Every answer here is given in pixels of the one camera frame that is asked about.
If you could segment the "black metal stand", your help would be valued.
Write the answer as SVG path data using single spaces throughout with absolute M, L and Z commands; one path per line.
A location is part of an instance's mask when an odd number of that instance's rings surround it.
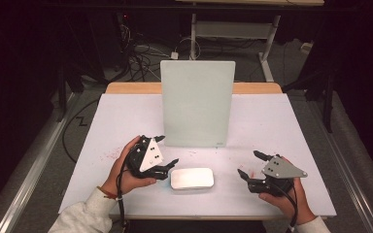
M 84 86 L 81 75 L 74 67 L 61 63 L 57 69 L 57 93 L 58 93 L 58 117 L 60 122 L 67 112 L 66 87 L 69 86 L 73 92 L 82 93 Z
M 329 70 L 316 71 L 302 79 L 286 84 L 282 92 L 287 93 L 293 89 L 305 89 L 305 97 L 308 101 L 323 100 L 322 123 L 328 133 L 332 132 L 331 112 L 334 89 L 334 72 Z

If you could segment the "white metal desk frame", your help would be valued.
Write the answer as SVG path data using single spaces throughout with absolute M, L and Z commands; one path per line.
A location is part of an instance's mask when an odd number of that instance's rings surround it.
M 287 10 L 290 7 L 307 9 L 322 7 L 324 0 L 177 0 L 187 3 L 190 7 L 273 7 Z M 272 76 L 268 55 L 271 51 L 276 32 L 279 27 L 281 15 L 275 14 L 271 22 L 233 22 L 226 20 L 200 20 L 197 13 L 191 14 L 190 49 L 189 58 L 195 60 L 200 52 L 197 37 L 200 38 L 226 38 L 226 39 L 252 39 L 265 40 L 265 47 L 257 54 L 257 59 L 267 82 L 272 83 Z

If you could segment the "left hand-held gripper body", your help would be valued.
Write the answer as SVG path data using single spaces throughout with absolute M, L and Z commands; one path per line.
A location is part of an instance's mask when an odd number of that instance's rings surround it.
M 157 173 L 155 166 L 160 166 L 163 154 L 158 142 L 153 138 L 142 136 L 126 156 L 126 165 L 130 173 L 139 179 L 154 178 L 165 180 L 168 173 Z

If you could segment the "white whiteboard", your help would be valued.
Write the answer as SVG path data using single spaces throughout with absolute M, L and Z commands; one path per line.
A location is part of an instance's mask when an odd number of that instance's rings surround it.
M 235 63 L 164 60 L 160 63 L 160 72 L 165 145 L 224 147 Z

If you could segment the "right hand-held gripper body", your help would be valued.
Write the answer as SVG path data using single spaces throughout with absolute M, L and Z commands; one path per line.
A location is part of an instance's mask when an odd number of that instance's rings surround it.
M 294 178 L 306 178 L 308 174 L 283 159 L 280 155 L 271 161 L 266 161 L 261 173 L 263 180 L 250 178 L 247 181 L 251 193 L 268 193 L 275 197 L 281 197 L 293 188 Z

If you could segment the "white table mat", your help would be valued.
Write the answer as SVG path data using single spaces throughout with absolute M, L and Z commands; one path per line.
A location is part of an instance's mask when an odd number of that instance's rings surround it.
M 158 94 L 102 95 L 72 178 L 63 207 L 84 201 L 106 180 L 122 147 L 137 135 L 153 137 L 163 132 L 161 97 Z M 212 169 L 209 188 L 175 190 L 159 181 L 124 195 L 128 218 L 154 219 L 273 219 L 281 212 L 249 192 L 239 174 L 261 178 L 264 161 L 259 150 L 279 154 L 307 176 L 302 184 L 312 211 L 335 216 L 320 171 L 285 94 L 236 94 L 232 98 L 228 138 L 223 148 L 174 148 L 161 144 L 165 162 L 177 168 Z

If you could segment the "person's left hand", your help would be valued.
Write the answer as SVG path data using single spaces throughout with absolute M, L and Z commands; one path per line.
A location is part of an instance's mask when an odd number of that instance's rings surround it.
M 126 194 L 134 188 L 145 187 L 156 183 L 156 179 L 154 178 L 138 179 L 133 177 L 129 172 L 120 173 L 126 156 L 139 139 L 140 137 L 136 136 L 124 146 L 119 158 L 112 166 L 107 180 L 100 186 L 101 190 L 107 195 L 117 196 L 119 193 Z

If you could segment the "person's right hand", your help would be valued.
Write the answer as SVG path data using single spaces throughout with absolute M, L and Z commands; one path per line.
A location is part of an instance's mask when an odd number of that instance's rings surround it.
M 297 225 L 308 223 L 316 218 L 309 207 L 305 190 L 299 178 L 293 179 L 293 189 L 288 193 L 288 196 L 297 205 Z M 285 196 L 275 197 L 268 193 L 260 193 L 258 197 L 261 200 L 277 207 L 284 214 L 284 216 L 289 219 L 292 219 L 296 213 L 295 208 Z

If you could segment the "white board eraser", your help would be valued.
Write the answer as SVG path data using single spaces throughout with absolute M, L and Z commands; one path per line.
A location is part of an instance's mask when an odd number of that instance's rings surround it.
M 214 173 L 210 168 L 177 169 L 170 176 L 171 187 L 175 190 L 212 187 Z

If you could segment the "grey metal floor rail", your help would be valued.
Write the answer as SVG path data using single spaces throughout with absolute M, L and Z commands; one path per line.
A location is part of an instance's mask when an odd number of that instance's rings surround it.
M 66 112 L 55 110 L 11 174 L 0 193 L 0 233 L 14 230 L 80 98 L 80 93 L 67 96 Z
M 343 180 L 344 186 L 348 190 L 348 193 L 355 205 L 355 209 L 359 214 L 367 233 L 373 233 L 373 211 L 369 205 L 367 197 L 365 196 L 361 187 L 358 185 L 358 182 L 350 166 L 348 165 L 348 162 L 345 160 L 344 154 L 336 143 L 333 134 L 329 133 L 325 125 L 322 123 L 322 114 L 319 109 L 319 105 L 315 102 L 309 102 L 308 106 L 315 120 L 318 122 L 326 141 L 329 143 L 331 148 L 331 158 L 334 161 L 338 172 L 341 174 L 341 179 Z

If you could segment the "wooden table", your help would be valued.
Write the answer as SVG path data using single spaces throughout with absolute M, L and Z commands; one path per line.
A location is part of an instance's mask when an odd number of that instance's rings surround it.
M 161 92 L 160 83 L 111 83 L 106 89 L 107 93 L 113 94 L 155 94 Z M 238 94 L 255 94 L 255 93 L 281 93 L 281 88 L 276 83 L 235 83 L 233 85 L 233 92 Z M 291 202 L 295 208 L 296 213 L 291 219 L 293 225 L 296 224 L 297 220 L 297 205 L 287 195 L 284 195 Z

